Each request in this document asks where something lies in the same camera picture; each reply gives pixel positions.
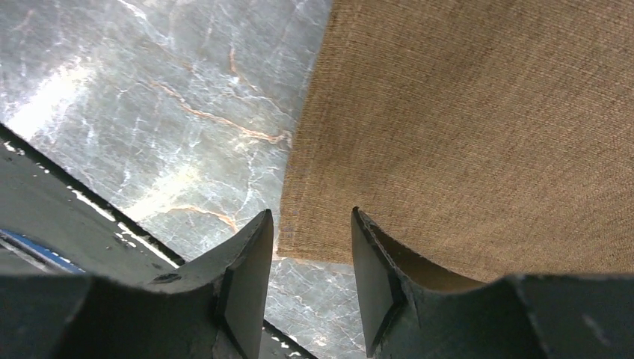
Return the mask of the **brown cloth napkin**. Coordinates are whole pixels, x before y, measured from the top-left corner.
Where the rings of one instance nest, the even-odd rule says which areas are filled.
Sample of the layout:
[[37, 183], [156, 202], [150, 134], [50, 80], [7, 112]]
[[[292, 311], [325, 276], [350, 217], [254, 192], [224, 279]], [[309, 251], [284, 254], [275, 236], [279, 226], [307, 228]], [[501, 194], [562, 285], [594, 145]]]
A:
[[335, 1], [282, 257], [350, 263], [351, 210], [479, 281], [633, 271], [631, 1]]

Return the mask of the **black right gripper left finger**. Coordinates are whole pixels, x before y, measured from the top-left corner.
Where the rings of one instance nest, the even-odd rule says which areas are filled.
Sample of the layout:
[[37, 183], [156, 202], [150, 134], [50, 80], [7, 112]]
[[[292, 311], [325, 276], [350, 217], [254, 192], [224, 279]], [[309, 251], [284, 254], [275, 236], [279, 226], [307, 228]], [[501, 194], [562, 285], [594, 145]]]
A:
[[1, 276], [3, 358], [257, 358], [273, 246], [263, 210], [148, 283], [94, 274]]

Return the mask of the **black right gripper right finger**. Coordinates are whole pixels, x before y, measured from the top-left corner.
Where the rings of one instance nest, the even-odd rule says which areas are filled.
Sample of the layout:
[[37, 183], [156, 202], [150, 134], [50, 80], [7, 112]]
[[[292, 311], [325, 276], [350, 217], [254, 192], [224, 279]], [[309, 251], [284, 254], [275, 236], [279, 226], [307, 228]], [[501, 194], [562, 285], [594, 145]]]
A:
[[631, 358], [633, 276], [510, 274], [482, 283], [445, 269], [351, 213], [369, 358]]

